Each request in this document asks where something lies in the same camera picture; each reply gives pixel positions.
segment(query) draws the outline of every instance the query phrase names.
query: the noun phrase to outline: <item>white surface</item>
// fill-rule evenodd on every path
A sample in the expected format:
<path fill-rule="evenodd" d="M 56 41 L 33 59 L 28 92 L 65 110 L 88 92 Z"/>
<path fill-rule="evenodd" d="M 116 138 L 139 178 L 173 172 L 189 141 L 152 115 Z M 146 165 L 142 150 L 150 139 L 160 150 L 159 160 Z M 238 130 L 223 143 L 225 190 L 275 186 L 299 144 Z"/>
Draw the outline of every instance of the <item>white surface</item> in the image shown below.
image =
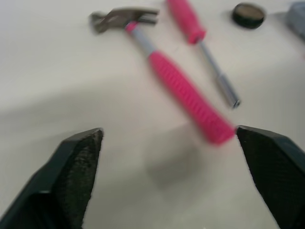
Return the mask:
<path fill-rule="evenodd" d="M 12 0 L 0 3 L 0 213 L 58 143 L 103 127 L 105 139 L 85 229 L 277 228 L 236 139 L 208 144 L 122 31 L 91 33 L 92 11 L 161 9 L 151 40 L 181 65 L 236 125 L 269 129 L 305 148 L 304 44 L 274 15 L 244 31 L 239 0 L 192 0 L 206 44 L 243 100 L 230 111 L 199 50 L 185 43 L 163 1 Z M 286 0 L 257 0 L 269 13 Z"/>

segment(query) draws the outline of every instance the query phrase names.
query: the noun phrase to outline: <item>claw hammer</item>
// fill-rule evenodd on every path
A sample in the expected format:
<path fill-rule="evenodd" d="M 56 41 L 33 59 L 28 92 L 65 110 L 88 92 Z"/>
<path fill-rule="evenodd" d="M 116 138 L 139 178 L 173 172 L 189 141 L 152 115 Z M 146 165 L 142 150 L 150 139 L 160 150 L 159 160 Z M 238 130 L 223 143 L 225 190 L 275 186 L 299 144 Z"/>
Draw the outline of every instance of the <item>claw hammer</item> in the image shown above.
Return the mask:
<path fill-rule="evenodd" d="M 138 28 L 138 23 L 156 23 L 152 17 L 158 10 L 122 8 L 107 15 L 94 12 L 91 25 L 97 33 L 109 28 L 126 30 L 145 50 L 148 62 L 158 78 L 197 123 L 199 129 L 214 144 L 221 144 L 234 136 L 234 128 L 216 112 L 187 79 L 186 74 L 162 54 Z"/>

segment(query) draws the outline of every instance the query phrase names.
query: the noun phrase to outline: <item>pink hammer handle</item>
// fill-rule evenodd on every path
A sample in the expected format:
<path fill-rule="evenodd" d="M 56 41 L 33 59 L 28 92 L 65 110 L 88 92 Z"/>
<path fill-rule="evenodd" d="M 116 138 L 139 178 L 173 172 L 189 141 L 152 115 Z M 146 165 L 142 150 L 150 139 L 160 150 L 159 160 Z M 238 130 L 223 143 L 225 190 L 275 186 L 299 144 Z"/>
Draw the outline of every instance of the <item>pink hammer handle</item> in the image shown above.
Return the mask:
<path fill-rule="evenodd" d="M 189 43 L 195 44 L 204 39 L 206 30 L 187 0 L 167 0 L 167 4 Z"/>
<path fill-rule="evenodd" d="M 177 66 L 159 51 L 154 51 L 148 60 L 157 76 L 193 117 L 210 142 L 220 145 L 234 136 L 234 128 L 200 96 Z"/>

